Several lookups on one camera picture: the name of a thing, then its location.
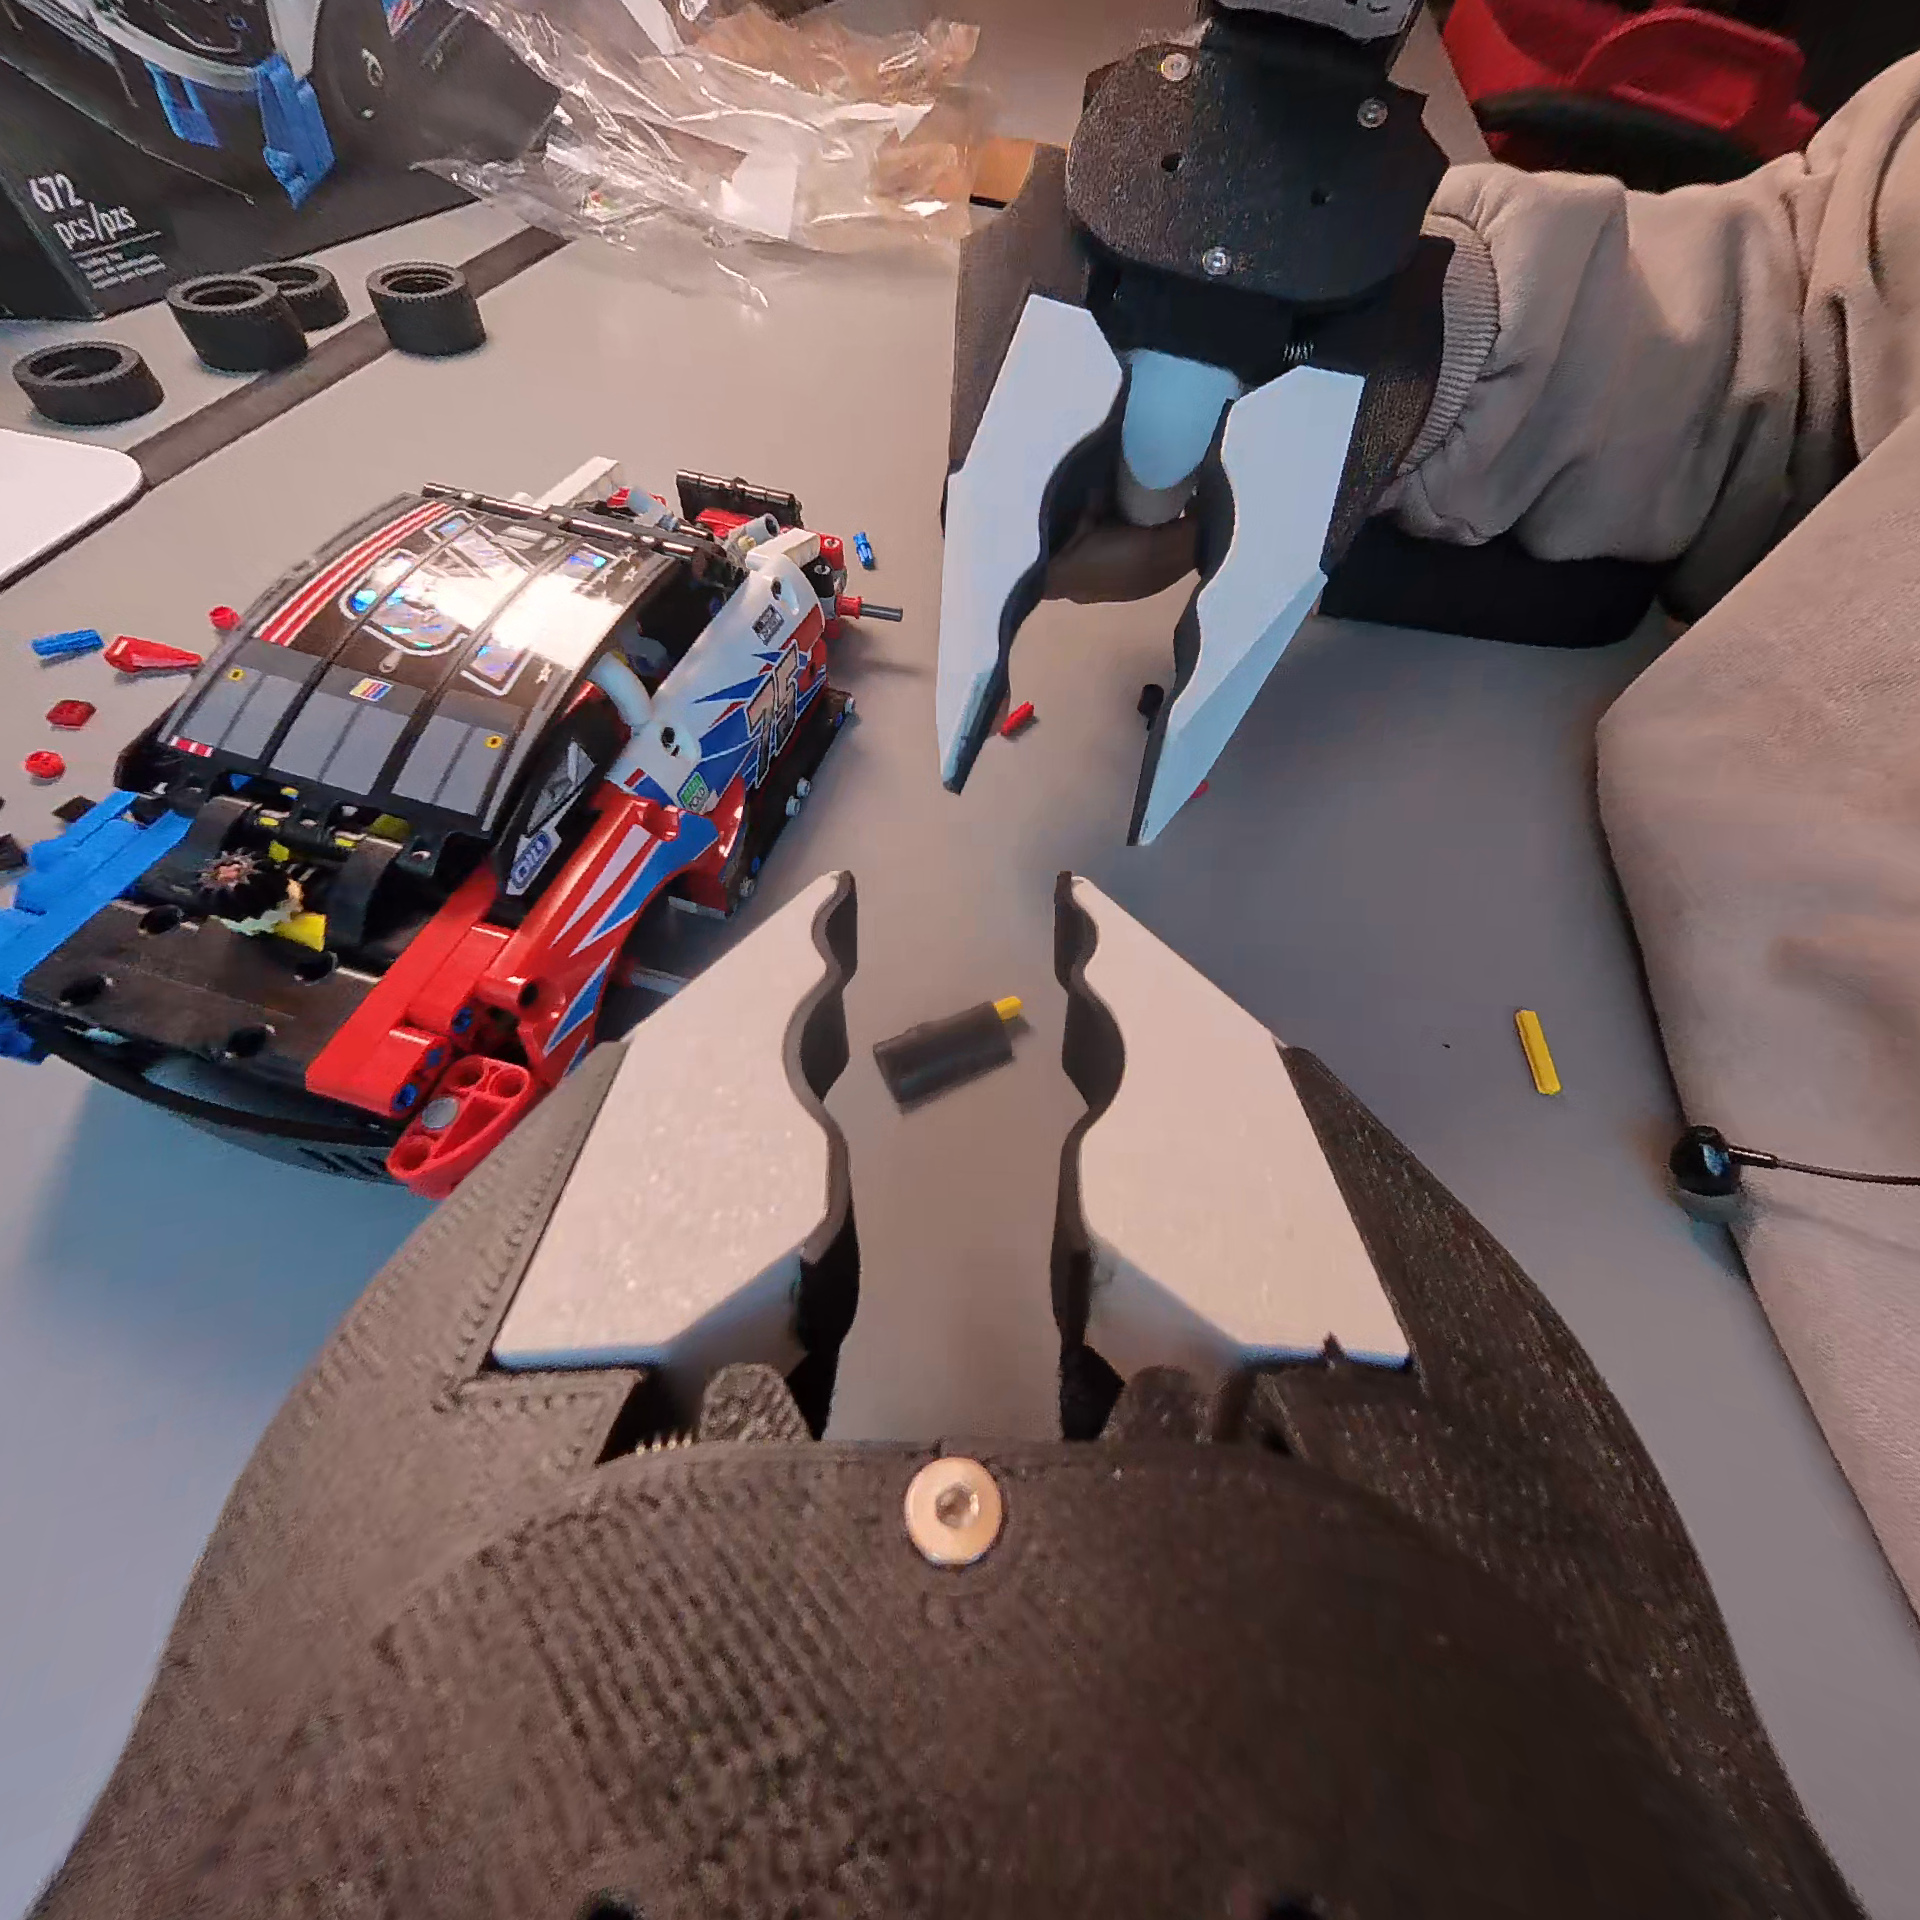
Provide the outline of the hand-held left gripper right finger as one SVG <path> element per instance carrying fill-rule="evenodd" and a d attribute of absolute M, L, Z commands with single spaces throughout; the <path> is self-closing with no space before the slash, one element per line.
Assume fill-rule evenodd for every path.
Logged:
<path fill-rule="evenodd" d="M 1408 1332 L 1281 1040 L 1093 880 L 1056 883 L 1087 1102 L 1053 1235 L 1065 1344 L 1115 1374 L 1408 1366 Z"/>

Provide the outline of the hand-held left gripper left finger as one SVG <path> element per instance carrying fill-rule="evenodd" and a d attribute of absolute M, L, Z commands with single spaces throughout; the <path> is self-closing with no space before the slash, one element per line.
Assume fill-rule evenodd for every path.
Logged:
<path fill-rule="evenodd" d="M 817 878 L 625 1044 L 516 1284 L 506 1371 L 833 1374 L 858 1307 L 849 1067 L 858 883 Z"/>

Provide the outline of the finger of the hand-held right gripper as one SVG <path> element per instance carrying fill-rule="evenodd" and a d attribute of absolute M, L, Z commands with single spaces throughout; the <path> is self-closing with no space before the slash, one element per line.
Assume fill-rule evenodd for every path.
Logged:
<path fill-rule="evenodd" d="M 987 741 L 1013 641 L 1041 602 L 1060 482 L 1099 462 L 1121 397 L 1121 360 L 1093 314 L 1032 294 L 946 484 L 938 746 L 952 794 Z"/>
<path fill-rule="evenodd" d="M 1147 734 L 1131 845 L 1151 845 L 1212 778 L 1325 587 L 1324 553 L 1364 396 L 1356 373 L 1292 369 L 1236 397 L 1199 480 L 1200 564 Z"/>

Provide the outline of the black lego tube connector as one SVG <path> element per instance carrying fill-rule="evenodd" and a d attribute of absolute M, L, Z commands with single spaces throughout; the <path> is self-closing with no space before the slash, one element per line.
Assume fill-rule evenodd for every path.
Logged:
<path fill-rule="evenodd" d="M 994 1000 L 877 1040 L 871 1049 L 895 1104 L 909 1113 L 1015 1058 L 1011 1016 Z"/>

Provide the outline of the person's right forearm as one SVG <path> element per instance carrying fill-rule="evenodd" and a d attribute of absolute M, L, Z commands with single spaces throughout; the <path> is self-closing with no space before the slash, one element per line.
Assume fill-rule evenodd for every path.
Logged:
<path fill-rule="evenodd" d="M 1917 412 L 1917 54 L 1733 182 L 1451 166 L 1444 355 L 1379 513 L 1667 570 L 1701 617 Z"/>

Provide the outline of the black rubber lego tire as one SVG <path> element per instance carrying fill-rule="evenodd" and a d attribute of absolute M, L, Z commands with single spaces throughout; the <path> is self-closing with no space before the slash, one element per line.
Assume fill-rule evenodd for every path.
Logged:
<path fill-rule="evenodd" d="M 148 362 L 122 342 L 59 342 L 21 355 L 12 377 L 33 410 L 59 425 L 119 425 L 164 401 Z"/>
<path fill-rule="evenodd" d="M 329 332 L 347 322 L 349 306 L 331 270 L 313 260 L 264 260 L 247 270 L 267 281 L 288 304 L 301 334 Z"/>
<path fill-rule="evenodd" d="M 440 260 L 397 260 L 369 277 L 369 300 L 391 348 L 415 356 L 456 356 L 490 340 L 464 270 Z"/>
<path fill-rule="evenodd" d="M 167 308 L 205 369 L 274 373 L 304 360 L 304 329 L 277 284 L 251 272 L 180 278 Z"/>

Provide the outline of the red blue lego race car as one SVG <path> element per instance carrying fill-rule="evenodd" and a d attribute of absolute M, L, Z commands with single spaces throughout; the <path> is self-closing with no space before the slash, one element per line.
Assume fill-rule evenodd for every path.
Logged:
<path fill-rule="evenodd" d="M 725 921 L 900 622 L 793 493 L 425 484 L 242 613 L 13 852 L 4 1058 L 448 1197 L 586 1065 L 658 908 Z"/>

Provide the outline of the black lego set box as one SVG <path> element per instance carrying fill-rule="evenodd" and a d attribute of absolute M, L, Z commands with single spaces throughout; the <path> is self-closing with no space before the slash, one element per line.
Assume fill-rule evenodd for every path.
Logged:
<path fill-rule="evenodd" d="M 448 3 L 4 3 L 3 314 L 105 321 L 178 278 L 466 204 L 559 92 Z"/>

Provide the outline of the dark cloth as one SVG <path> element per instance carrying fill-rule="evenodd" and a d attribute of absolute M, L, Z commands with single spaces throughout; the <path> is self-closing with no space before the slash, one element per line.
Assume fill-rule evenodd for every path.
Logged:
<path fill-rule="evenodd" d="M 1370 520 L 1331 571 L 1322 617 L 1586 652 L 1625 641 L 1655 606 L 1667 568 L 1541 561 L 1514 536 L 1449 544 Z"/>

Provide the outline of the red chair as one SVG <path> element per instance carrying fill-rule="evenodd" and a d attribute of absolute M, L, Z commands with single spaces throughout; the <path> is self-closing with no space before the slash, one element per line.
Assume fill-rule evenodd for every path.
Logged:
<path fill-rule="evenodd" d="M 1800 46 L 1707 6 L 1455 3 L 1443 43 L 1491 155 L 1531 174 L 1721 185 L 1819 124 Z"/>

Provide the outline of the clear plastic bag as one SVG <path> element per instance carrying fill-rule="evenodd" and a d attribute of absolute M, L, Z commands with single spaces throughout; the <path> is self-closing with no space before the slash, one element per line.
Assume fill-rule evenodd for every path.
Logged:
<path fill-rule="evenodd" d="M 954 251 L 993 131 L 968 5 L 458 5 L 417 169 L 681 291 Z"/>

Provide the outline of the person's beige clothing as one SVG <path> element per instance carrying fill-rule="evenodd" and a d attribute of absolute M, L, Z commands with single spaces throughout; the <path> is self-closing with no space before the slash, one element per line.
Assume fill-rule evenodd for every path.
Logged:
<path fill-rule="evenodd" d="M 1915 420 L 1605 713 L 1597 795 L 1687 1118 L 1914 1176 Z M 1915 1604 L 1915 1188 L 1744 1186 L 1761 1307 Z"/>

